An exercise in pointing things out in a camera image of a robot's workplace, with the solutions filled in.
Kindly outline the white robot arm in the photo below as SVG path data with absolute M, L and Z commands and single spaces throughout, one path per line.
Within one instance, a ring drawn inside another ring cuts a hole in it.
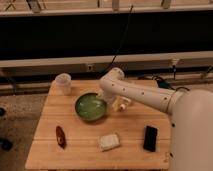
M 171 142 L 168 171 L 213 171 L 213 92 L 182 92 L 129 83 L 120 68 L 113 68 L 99 82 L 101 97 L 130 98 L 170 116 Z

